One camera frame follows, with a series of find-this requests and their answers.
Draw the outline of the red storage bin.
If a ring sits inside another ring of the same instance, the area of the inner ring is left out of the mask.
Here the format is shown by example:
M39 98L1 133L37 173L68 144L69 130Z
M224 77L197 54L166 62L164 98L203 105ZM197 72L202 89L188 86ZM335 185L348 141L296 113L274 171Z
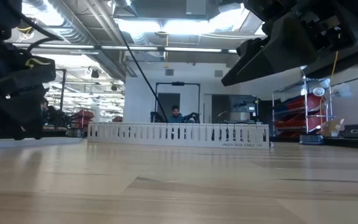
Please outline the red storage bin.
M320 105L321 99L322 97L314 96L314 94L309 93L307 95L300 95L292 98L286 103L286 106L289 110L307 107L307 110L311 111Z
M326 121L325 117L322 119L318 116L305 117L302 114L298 114L287 120L278 120L274 123L277 129L282 130L301 130L312 132L321 128L321 124Z
M94 114L88 110L80 110L71 117L71 126L73 128L88 129L90 121L94 118Z

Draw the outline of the grey machine with display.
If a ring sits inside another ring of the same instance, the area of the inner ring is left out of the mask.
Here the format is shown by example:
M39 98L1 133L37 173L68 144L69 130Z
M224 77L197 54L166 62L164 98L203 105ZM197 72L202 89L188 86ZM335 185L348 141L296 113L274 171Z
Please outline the grey machine with display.
M255 95L230 95L229 102L229 122L254 124L259 121L259 101Z

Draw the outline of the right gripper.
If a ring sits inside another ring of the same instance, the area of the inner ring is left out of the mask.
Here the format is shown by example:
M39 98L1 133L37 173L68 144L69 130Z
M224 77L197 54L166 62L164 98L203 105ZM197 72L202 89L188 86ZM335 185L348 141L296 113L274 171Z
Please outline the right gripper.
M268 37L248 39L221 82L235 85L317 61L318 52L358 44L358 0L290 0Z

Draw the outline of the silver ceiling duct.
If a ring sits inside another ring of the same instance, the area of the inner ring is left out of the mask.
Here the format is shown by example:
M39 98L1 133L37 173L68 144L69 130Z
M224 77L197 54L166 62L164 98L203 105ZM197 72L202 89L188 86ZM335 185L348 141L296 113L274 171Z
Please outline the silver ceiling duct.
M22 12L37 18L46 25L44 29L61 36L70 44L99 44L63 0L23 0ZM101 50L96 52L98 54L91 55L91 58L95 59L109 76L125 82L126 73L119 63Z

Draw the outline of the cardboard box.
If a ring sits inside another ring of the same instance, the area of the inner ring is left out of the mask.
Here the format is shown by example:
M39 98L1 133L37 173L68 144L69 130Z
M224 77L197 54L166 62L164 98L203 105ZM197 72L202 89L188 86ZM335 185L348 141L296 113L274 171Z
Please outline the cardboard box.
M344 119L335 119L332 121L327 121L322 125L322 130L320 133L324 137L334 137L337 138L339 136L339 132L344 123Z

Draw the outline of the long ceiling light bar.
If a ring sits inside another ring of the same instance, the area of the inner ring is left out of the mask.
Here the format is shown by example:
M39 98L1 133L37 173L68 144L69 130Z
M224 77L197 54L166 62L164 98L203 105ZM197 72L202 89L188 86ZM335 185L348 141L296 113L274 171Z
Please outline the long ceiling light bar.
M236 54L236 49L212 49L197 47L164 47L164 46L121 46L121 45L75 45L75 44L40 44L36 49L72 49L72 50L121 50L144 52L191 52L209 54Z

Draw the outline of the metal shelf rack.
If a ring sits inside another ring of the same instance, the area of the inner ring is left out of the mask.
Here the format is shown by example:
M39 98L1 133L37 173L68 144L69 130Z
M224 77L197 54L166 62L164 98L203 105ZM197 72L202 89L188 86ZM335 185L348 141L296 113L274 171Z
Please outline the metal shelf rack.
M307 78L273 91L272 134L278 138L316 134L335 118L328 78Z

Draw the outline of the white slotted cable raceway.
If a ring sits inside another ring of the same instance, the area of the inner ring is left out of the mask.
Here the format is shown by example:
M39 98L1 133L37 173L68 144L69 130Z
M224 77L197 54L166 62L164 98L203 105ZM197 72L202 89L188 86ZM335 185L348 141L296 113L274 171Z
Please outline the white slotted cable raceway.
M179 147L269 149L264 124L90 123L88 141Z

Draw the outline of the person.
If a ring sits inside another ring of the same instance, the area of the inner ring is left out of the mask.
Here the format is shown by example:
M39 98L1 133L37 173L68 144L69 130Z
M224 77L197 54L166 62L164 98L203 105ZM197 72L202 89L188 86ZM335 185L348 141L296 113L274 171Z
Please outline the person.
M180 113L178 105L172 106L172 115L168 118L169 123L182 123L184 121L183 115Z
M56 125L58 110L56 110L53 106L50 106L46 98L41 100L40 108L43 124Z

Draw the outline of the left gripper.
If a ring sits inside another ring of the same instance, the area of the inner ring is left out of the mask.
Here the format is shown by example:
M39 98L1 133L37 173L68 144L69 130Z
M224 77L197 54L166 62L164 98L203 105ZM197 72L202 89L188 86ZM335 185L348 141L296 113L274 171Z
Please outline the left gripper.
M50 65L33 69L25 66L30 58ZM44 83L56 78L55 61L39 57L10 43L0 43L0 131L15 140L24 139L23 129L34 139L42 138L42 112L40 103L47 89Z

